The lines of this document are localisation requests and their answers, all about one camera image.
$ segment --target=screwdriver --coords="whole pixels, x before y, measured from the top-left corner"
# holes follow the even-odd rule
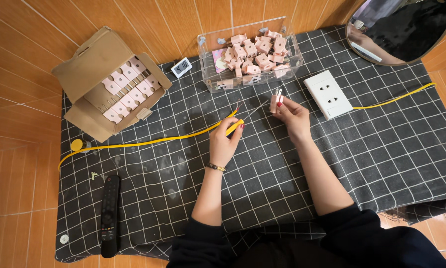
[[[252,111],[250,114],[248,114],[248,116],[246,116],[244,119],[239,119],[238,122],[234,123],[233,125],[231,125],[227,130],[226,130],[226,137],[227,138],[231,138],[233,136],[234,131],[236,130],[237,127],[239,127],[239,125],[244,124],[244,120],[248,117],[250,117],[250,115],[252,115],[255,111],[257,111],[259,108],[261,108],[263,105],[265,105],[269,100],[265,101],[263,104],[261,104],[259,107],[255,108],[254,111]]]

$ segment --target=cardboard box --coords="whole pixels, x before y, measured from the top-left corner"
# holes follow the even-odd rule
[[[102,105],[110,108],[108,101],[113,103],[111,98],[119,99],[107,91],[101,81],[134,56],[119,35],[104,26],[84,42],[70,60],[54,67],[51,72],[58,78],[72,103],[64,118],[101,143],[138,120],[146,119],[151,114],[149,109],[172,86],[170,80],[146,53],[136,57],[147,67],[147,71],[155,76],[161,87],[118,124],[109,121],[98,109],[105,110]]]

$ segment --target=round mirror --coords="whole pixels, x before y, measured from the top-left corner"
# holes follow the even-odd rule
[[[382,65],[422,58],[446,34],[446,0],[366,0],[347,23],[347,40]]]

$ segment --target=black tv remote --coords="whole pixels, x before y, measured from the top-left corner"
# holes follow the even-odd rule
[[[117,205],[120,178],[109,176],[104,182],[104,196],[101,210],[101,255],[112,258],[117,254]]]

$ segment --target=yellow screwdriver handle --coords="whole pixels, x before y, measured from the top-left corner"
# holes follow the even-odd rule
[[[244,124],[243,119],[239,119],[238,122],[234,123],[233,125],[231,125],[227,130],[226,130],[226,137],[231,138],[230,135],[233,134],[233,132],[236,130],[237,127],[239,127],[239,125]]]

